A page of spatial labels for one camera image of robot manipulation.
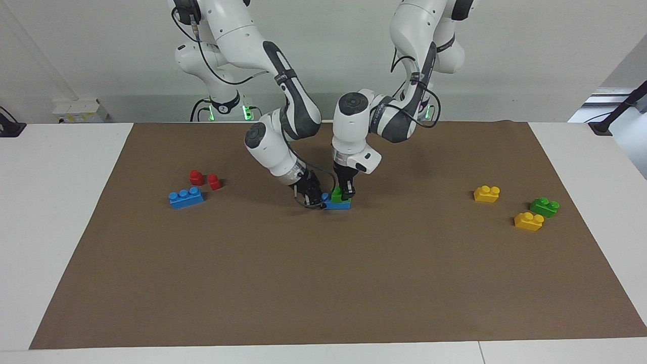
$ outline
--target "green block stud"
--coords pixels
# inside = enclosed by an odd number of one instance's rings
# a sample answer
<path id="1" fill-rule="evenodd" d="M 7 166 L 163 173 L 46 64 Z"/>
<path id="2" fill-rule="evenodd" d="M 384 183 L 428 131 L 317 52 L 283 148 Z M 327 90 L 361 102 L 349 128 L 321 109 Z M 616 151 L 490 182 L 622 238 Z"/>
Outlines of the green block stud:
<path id="1" fill-rule="evenodd" d="M 559 209 L 559 203 L 556 201 L 551 202 L 545 197 L 534 200 L 530 205 L 530 211 L 533 211 L 535 214 L 542 215 L 545 218 L 552 218 Z"/>
<path id="2" fill-rule="evenodd" d="M 334 188 L 333 195 L 330 197 L 330 200 L 333 203 L 344 203 L 344 202 L 352 201 L 353 199 L 351 198 L 348 201 L 343 201 L 342 200 L 342 188 L 337 186 L 337 187 Z"/>

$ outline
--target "gray wall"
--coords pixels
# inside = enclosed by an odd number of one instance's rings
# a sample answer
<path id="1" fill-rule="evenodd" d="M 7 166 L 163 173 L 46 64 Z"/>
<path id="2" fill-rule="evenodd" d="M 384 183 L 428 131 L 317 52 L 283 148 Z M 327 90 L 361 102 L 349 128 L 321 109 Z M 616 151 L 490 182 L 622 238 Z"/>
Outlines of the gray wall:
<path id="1" fill-rule="evenodd" d="M 602 87 L 636 88 L 647 80 L 647 35 L 618 65 Z"/>
<path id="2" fill-rule="evenodd" d="M 101 99 L 116 121 L 187 120 L 205 94 L 175 65 L 174 48 L 184 39 L 165 0 L 0 3 L 74 91 Z M 402 69 L 388 72 L 397 4 L 254 0 L 250 11 L 330 118 L 341 94 L 363 87 L 390 94 L 403 81 Z M 483 0 L 457 30 L 465 66 L 435 79 L 443 119 L 567 121 L 647 32 L 645 14 L 645 0 Z M 5 22 L 0 47 L 0 104 L 22 120 L 50 122 L 51 100 L 61 91 Z M 283 103 L 267 76 L 241 90 L 266 112 Z"/>

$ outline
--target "white tabletop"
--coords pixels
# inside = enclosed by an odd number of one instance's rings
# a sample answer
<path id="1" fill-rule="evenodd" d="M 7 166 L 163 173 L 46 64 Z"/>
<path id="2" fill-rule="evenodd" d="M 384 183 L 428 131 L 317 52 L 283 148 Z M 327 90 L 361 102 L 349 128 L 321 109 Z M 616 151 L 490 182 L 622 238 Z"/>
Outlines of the white tabletop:
<path id="1" fill-rule="evenodd" d="M 531 127 L 645 322 L 647 181 L 586 125 Z M 0 363 L 647 363 L 647 339 L 27 352 L 131 128 L 30 125 L 0 139 Z"/>

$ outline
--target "yellow block stud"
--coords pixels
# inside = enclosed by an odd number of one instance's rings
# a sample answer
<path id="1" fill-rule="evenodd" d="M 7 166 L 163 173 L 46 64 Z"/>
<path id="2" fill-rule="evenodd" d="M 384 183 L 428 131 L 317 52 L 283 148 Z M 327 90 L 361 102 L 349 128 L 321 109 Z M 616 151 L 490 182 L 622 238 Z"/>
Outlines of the yellow block stud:
<path id="1" fill-rule="evenodd" d="M 524 212 L 514 218 L 514 226 L 520 229 L 537 231 L 543 227 L 544 221 L 545 218 L 542 215 L 533 215 L 531 212 Z"/>
<path id="2" fill-rule="evenodd" d="M 499 187 L 481 186 L 474 191 L 474 199 L 479 202 L 495 203 L 499 199 L 501 189 Z"/>

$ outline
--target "blue block stud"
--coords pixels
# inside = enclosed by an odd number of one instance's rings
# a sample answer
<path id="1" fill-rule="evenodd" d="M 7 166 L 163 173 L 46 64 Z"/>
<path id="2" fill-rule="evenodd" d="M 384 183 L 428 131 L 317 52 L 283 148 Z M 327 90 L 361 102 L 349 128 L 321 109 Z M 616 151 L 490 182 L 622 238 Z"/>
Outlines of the blue block stud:
<path id="1" fill-rule="evenodd" d="M 328 193 L 322 194 L 322 201 L 325 204 L 324 210 L 350 210 L 351 200 L 343 201 L 341 203 L 332 202 Z"/>
<path id="2" fill-rule="evenodd" d="M 204 202 L 204 197 L 199 188 L 192 187 L 188 191 L 181 190 L 180 193 L 172 192 L 168 195 L 168 201 L 174 209 L 178 210 L 202 203 Z"/>

